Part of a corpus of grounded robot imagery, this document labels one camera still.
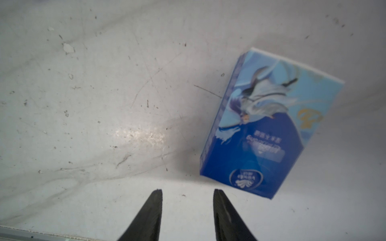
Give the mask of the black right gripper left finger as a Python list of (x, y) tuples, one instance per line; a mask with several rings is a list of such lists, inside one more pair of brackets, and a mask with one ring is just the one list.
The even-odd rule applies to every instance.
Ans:
[(162, 218), (162, 190), (148, 197), (118, 241), (158, 241)]

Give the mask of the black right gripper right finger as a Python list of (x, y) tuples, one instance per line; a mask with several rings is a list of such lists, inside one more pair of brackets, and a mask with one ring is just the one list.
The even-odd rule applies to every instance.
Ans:
[(221, 189), (214, 190), (213, 211), (217, 241), (257, 241)]

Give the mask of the light blue tissue pack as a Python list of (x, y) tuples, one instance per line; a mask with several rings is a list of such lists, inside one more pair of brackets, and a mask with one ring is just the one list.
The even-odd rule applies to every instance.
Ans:
[(251, 48), (235, 65), (200, 157), (200, 174), (272, 199), (344, 82)]

